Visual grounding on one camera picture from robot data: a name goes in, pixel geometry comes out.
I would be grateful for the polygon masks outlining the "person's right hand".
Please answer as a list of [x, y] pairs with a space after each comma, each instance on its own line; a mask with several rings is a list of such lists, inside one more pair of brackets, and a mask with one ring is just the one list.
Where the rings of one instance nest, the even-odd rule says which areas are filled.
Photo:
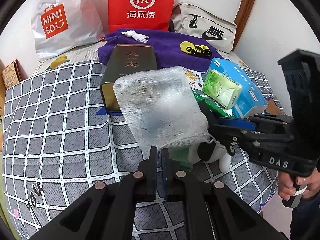
[[319, 192], [320, 175], [317, 168], [314, 169], [313, 173], [308, 177], [296, 177], [293, 180], [289, 174], [284, 172], [278, 173], [278, 194], [280, 198], [289, 200], [291, 196], [296, 193], [296, 185], [306, 185], [307, 188], [304, 191], [302, 198], [311, 198]]

